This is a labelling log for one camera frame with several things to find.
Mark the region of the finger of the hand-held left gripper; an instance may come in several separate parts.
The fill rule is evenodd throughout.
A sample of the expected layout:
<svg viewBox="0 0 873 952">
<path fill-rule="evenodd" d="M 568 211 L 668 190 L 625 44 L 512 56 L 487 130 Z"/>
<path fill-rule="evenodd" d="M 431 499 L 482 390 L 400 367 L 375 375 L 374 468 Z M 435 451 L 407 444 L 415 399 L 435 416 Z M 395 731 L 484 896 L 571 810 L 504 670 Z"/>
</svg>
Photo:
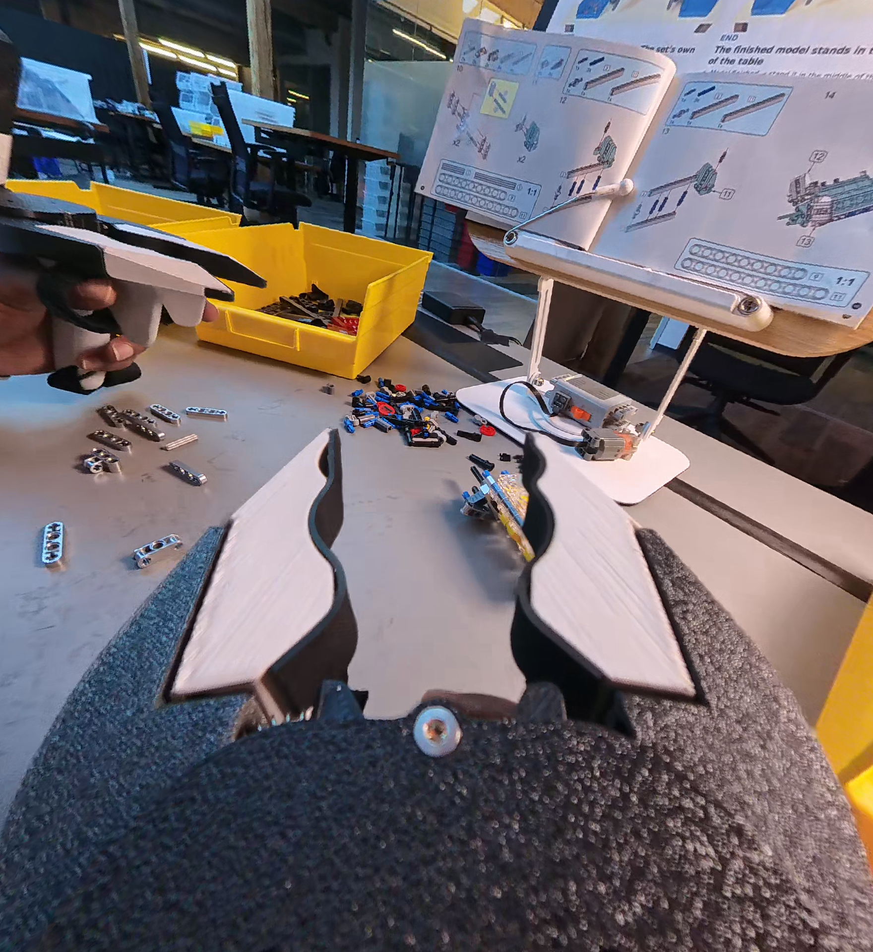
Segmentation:
<svg viewBox="0 0 873 952">
<path fill-rule="evenodd" d="M 264 277 L 236 258 L 168 232 L 115 218 L 100 218 L 100 232 L 122 244 L 192 262 L 223 281 L 237 282 L 258 289 L 267 287 Z"/>
<path fill-rule="evenodd" d="M 192 261 L 75 228 L 51 225 L 50 233 L 58 238 L 63 263 L 112 279 L 117 289 L 112 313 L 126 337 L 157 336 L 163 309 L 181 326 L 195 327 L 209 296 L 234 299 L 225 283 Z"/>
</svg>

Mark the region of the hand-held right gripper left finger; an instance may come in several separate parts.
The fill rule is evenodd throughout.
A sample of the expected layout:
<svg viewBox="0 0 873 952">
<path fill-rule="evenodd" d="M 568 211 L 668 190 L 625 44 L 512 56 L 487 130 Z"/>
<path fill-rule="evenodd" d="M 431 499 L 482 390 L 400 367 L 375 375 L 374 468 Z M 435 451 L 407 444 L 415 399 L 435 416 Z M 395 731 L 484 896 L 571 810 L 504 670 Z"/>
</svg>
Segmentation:
<svg viewBox="0 0 873 952">
<path fill-rule="evenodd" d="M 269 718 L 316 712 L 358 643 L 344 570 L 339 433 L 327 429 L 230 518 L 165 687 L 170 702 L 249 694 Z"/>
</svg>

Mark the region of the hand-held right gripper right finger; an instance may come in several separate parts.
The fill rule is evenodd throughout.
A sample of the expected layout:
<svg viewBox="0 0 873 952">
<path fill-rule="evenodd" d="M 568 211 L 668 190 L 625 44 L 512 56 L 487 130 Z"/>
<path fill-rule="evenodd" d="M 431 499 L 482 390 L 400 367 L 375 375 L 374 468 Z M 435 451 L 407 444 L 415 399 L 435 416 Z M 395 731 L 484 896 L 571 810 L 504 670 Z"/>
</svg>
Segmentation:
<svg viewBox="0 0 873 952">
<path fill-rule="evenodd" d="M 526 684 L 550 684 L 571 720 L 629 728 L 626 695 L 695 704 L 699 684 L 631 518 L 546 437 L 526 437 L 511 648 Z"/>
</svg>

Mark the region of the yellow bin with red panels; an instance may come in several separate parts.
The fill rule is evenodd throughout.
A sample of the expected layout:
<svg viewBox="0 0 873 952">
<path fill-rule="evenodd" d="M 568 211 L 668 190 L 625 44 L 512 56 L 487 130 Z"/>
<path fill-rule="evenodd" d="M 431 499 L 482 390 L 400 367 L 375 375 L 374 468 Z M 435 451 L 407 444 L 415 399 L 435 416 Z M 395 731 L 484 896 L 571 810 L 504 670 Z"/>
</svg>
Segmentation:
<svg viewBox="0 0 873 952">
<path fill-rule="evenodd" d="M 228 279 L 233 303 L 197 338 L 233 351 L 355 379 L 417 315 L 433 255 L 410 246 L 303 223 L 192 232 L 187 240 L 232 256 L 267 281 L 257 289 Z M 264 312 L 282 296 L 316 285 L 333 299 L 362 304 L 355 335 Z"/>
</svg>

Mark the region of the grey desk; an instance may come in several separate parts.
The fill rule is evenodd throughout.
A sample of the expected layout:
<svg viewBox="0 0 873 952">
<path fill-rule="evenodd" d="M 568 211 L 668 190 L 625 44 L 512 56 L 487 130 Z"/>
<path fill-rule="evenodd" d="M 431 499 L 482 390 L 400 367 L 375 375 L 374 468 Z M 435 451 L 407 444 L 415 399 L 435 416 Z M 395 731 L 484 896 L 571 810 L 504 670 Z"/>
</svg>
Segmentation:
<svg viewBox="0 0 873 952">
<path fill-rule="evenodd" d="M 323 375 L 199 343 L 189 329 L 164 328 L 142 366 L 132 387 L 96 397 L 42 377 L 0 382 L 0 822 L 73 686 L 179 560 L 138 569 L 133 550 L 170 533 L 190 547 L 343 414 L 344 400 L 321 391 Z M 168 439 L 199 438 L 167 454 L 125 431 L 123 475 L 91 477 L 76 464 L 106 404 L 143 414 L 163 405 L 181 415 L 157 424 Z M 370 691 L 371 712 L 403 714 L 431 687 L 516 697 L 508 635 L 519 561 L 505 533 L 459 511 L 468 452 L 495 459 L 510 444 L 415 449 L 378 431 L 341 440 L 335 552 L 359 622 L 351 677 Z M 163 471 L 170 456 L 207 486 Z M 39 558 L 54 520 L 66 528 L 60 568 Z"/>
</svg>

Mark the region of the heap of dark building pieces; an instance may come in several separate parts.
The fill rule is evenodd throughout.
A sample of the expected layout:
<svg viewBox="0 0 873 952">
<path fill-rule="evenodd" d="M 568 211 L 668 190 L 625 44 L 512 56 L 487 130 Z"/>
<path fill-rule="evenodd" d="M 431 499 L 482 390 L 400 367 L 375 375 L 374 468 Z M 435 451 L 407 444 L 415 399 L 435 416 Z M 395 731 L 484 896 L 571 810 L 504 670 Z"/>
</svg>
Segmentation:
<svg viewBox="0 0 873 952">
<path fill-rule="evenodd" d="M 268 316 L 355 337 L 359 332 L 363 305 L 352 299 L 332 297 L 312 284 L 310 291 L 282 295 L 258 310 Z"/>
</svg>

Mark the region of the black office chair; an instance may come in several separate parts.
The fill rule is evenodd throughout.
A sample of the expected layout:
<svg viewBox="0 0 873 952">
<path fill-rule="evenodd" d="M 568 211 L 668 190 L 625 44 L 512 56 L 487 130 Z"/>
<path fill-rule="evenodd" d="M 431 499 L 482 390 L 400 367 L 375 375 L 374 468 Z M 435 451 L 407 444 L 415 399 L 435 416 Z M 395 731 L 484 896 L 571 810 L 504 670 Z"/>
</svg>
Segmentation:
<svg viewBox="0 0 873 952">
<path fill-rule="evenodd" d="M 270 223 L 299 225 L 299 208 L 311 207 L 311 199 L 298 189 L 297 165 L 286 152 L 258 143 L 248 143 L 224 83 L 214 83 L 210 94 L 229 139 L 232 159 L 228 185 L 229 210 L 250 209 Z"/>
<path fill-rule="evenodd" d="M 736 404 L 778 416 L 774 406 L 795 407 L 817 397 L 855 353 L 797 358 L 707 335 L 687 363 L 688 373 L 682 382 L 709 393 L 712 399 L 701 408 L 670 406 L 668 413 L 773 466 L 773 458 L 725 417 L 728 406 Z"/>
</svg>

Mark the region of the transparent engine block assembly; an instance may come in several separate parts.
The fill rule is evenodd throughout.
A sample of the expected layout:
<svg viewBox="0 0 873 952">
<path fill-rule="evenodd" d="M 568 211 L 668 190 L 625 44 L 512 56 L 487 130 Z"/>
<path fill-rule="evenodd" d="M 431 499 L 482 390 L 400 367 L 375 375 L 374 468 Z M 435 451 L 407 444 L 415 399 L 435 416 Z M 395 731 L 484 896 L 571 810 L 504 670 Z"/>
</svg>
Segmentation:
<svg viewBox="0 0 873 952">
<path fill-rule="evenodd" d="M 470 471 L 475 482 L 462 494 L 462 515 L 500 524 L 523 559 L 532 562 L 535 552 L 524 530 L 529 494 L 521 475 L 508 470 L 495 475 L 476 463 Z"/>
</svg>

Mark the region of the stack of white boxes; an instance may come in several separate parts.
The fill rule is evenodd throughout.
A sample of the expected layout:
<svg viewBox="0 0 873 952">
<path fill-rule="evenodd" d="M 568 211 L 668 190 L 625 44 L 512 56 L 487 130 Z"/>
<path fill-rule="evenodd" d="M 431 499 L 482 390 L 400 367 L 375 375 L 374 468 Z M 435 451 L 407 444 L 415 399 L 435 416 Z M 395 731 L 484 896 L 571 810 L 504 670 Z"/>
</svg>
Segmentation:
<svg viewBox="0 0 873 952">
<path fill-rule="evenodd" d="M 247 143 L 252 144 L 256 141 L 252 122 L 271 123 L 284 127 L 295 125 L 294 107 L 246 93 L 241 89 L 240 83 L 231 79 L 202 72 L 179 70 L 176 73 L 176 82 L 179 104 L 173 106 L 172 111 L 181 130 L 191 137 L 211 141 L 218 147 L 230 148 L 230 140 L 212 97 L 212 87 L 219 83 L 223 83 L 228 90 L 241 135 Z"/>
</svg>

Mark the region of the grey motor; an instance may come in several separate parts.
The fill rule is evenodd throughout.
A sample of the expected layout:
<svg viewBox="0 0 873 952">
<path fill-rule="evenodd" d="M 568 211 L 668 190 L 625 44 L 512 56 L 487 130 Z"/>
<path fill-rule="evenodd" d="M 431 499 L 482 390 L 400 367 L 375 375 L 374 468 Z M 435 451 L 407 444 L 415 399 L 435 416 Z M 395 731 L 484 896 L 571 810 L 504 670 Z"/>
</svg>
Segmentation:
<svg viewBox="0 0 873 952">
<path fill-rule="evenodd" d="M 574 446 L 575 452 L 587 462 L 629 460 L 641 441 L 643 424 L 624 423 L 620 427 L 586 428 Z"/>
</svg>

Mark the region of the wooden top table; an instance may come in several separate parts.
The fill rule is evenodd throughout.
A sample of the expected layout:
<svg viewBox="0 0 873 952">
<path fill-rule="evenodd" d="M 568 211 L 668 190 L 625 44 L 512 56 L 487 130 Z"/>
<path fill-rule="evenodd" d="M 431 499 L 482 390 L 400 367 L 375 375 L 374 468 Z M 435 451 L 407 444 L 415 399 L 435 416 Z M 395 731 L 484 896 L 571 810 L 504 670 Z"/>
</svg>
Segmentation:
<svg viewBox="0 0 873 952">
<path fill-rule="evenodd" d="M 346 173 L 343 198 L 343 226 L 344 230 L 349 233 L 356 232 L 358 223 L 359 163 L 385 160 L 388 164 L 395 165 L 399 160 L 397 152 L 387 149 L 378 149 L 359 142 L 336 138 L 308 129 L 277 125 L 275 123 L 249 118 L 242 119 L 241 123 L 252 126 L 255 129 L 255 136 L 257 138 L 269 136 L 276 140 L 295 142 L 296 145 L 307 144 L 308 146 L 320 147 L 325 151 L 336 150 L 345 157 Z"/>
</svg>

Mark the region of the pile of small coloured connectors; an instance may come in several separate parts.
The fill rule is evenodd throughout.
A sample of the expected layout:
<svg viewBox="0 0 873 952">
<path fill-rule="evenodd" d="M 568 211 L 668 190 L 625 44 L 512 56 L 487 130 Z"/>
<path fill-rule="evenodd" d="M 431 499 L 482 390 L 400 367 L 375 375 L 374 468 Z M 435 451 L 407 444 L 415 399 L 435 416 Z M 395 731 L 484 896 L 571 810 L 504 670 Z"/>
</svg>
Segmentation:
<svg viewBox="0 0 873 952">
<path fill-rule="evenodd" d="M 479 443 L 486 438 L 479 434 L 479 427 L 485 423 L 493 426 L 478 414 L 472 422 L 461 422 L 466 411 L 454 390 L 408 387 L 370 375 L 359 375 L 357 381 L 359 386 L 349 394 L 348 408 L 339 423 L 348 434 L 376 430 L 397 434 L 405 446 L 440 448 L 455 446 L 460 439 Z"/>
</svg>

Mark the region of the scattered chrome beams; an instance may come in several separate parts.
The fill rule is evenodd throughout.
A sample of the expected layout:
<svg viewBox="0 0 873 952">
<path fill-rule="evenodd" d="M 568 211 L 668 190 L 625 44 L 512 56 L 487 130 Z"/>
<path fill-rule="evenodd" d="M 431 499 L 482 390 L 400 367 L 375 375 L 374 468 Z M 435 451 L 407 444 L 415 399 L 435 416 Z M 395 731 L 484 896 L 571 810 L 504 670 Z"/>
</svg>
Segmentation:
<svg viewBox="0 0 873 952">
<path fill-rule="evenodd" d="M 208 417 L 221 420 L 227 418 L 227 413 L 218 409 L 187 408 L 185 412 L 189 417 Z M 104 426 L 87 434 L 88 446 L 78 457 L 77 471 L 94 478 L 103 475 L 123 475 L 124 466 L 129 462 L 127 457 L 133 450 L 133 443 L 123 435 L 125 431 L 134 433 L 151 444 L 157 445 L 162 453 L 173 453 L 159 448 L 161 443 L 172 439 L 168 439 L 166 433 L 157 424 L 159 422 L 168 424 L 179 424 L 181 422 L 181 415 L 169 408 L 153 404 L 149 405 L 148 414 L 143 414 L 134 410 L 120 410 L 112 404 L 106 404 L 97 408 L 97 414 Z M 181 460 L 173 459 L 171 456 L 163 460 L 160 468 L 189 486 L 204 488 L 208 484 L 208 477 L 204 472 Z M 133 551 L 131 558 L 136 568 L 144 569 L 176 554 L 181 550 L 183 544 L 179 535 L 175 533 L 167 534 L 155 541 L 149 541 L 139 546 Z M 65 563 L 65 554 L 65 524 L 62 520 L 49 522 L 40 533 L 40 562 L 49 568 L 60 568 Z"/>
</svg>

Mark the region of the black power adapter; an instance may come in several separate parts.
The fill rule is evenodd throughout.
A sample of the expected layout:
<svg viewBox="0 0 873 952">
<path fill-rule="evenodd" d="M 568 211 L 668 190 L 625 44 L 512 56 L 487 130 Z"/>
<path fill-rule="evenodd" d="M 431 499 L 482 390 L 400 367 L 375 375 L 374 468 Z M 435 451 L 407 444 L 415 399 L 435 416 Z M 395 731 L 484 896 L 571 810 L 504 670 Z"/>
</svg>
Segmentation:
<svg viewBox="0 0 873 952">
<path fill-rule="evenodd" d="M 482 327 L 485 308 L 455 292 L 423 292 L 421 306 L 431 316 L 452 326 Z"/>
</svg>

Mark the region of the instruction booklet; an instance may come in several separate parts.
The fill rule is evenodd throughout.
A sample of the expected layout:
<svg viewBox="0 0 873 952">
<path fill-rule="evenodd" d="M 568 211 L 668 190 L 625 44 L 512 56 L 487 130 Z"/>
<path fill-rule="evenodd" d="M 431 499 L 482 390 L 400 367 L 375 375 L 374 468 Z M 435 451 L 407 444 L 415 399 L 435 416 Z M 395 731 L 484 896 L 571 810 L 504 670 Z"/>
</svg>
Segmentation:
<svg viewBox="0 0 873 952">
<path fill-rule="evenodd" d="M 468 20 L 418 192 L 833 323 L 873 308 L 873 79 L 681 72 Z"/>
</svg>

